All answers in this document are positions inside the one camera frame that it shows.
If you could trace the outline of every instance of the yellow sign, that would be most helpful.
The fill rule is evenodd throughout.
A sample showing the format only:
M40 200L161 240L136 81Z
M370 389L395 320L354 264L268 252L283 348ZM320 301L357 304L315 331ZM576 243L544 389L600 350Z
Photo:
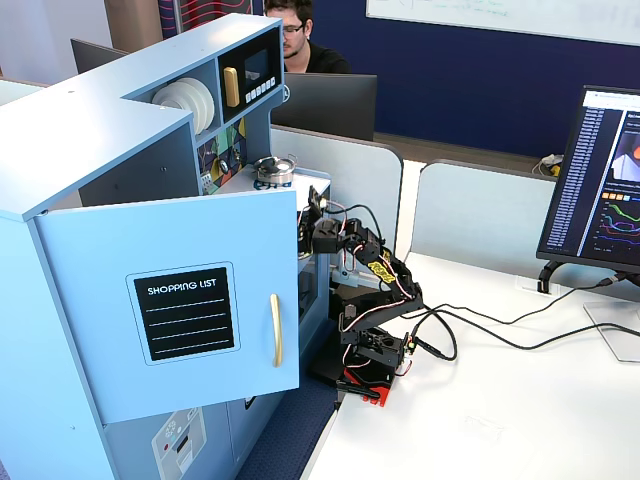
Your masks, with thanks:
M382 264L380 262L371 262L369 265L367 265L371 271L373 273L376 274L376 276L380 279L382 279L382 281L384 283L391 283L391 282L395 282L396 277L394 277L393 275L391 275L387 269L385 267L382 266Z

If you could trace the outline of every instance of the black t-shirt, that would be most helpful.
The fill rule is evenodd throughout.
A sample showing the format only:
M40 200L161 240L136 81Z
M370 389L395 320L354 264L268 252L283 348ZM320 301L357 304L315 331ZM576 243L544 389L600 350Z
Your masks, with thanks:
M335 50L320 47L309 42L311 57L307 73L351 73L351 66L345 58Z

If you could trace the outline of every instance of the small pot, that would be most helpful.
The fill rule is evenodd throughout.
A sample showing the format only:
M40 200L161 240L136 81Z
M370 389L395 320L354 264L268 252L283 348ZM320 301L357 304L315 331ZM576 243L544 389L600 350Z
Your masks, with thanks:
M276 185L291 183L293 181L293 171L298 164L297 160L295 155L289 155L289 158L261 158L254 164L258 181Z

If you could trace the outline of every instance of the light blue cabinet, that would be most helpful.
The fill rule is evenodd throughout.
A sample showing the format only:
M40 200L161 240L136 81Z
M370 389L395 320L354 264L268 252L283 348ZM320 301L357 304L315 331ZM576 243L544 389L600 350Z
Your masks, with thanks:
M268 37L281 78L281 29L230 15L0 108L12 480L229 479L298 386L296 194L202 196L197 151L244 118L249 162L270 153L282 83L226 118L218 57ZM216 103L198 137L191 112L149 104L182 76ZM303 348L325 318L306 315Z

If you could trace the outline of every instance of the black robotic arm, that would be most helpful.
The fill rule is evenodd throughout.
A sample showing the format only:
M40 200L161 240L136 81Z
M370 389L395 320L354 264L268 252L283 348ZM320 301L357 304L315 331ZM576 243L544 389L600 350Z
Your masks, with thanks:
M298 221L299 254L334 254L344 249L387 287L343 302L338 328L348 382L339 382L338 387L384 405L396 372L415 345L409 334L399 339L380 325L424 308L422 290L406 265L359 219L324 218L325 211L326 201L311 187L309 206Z

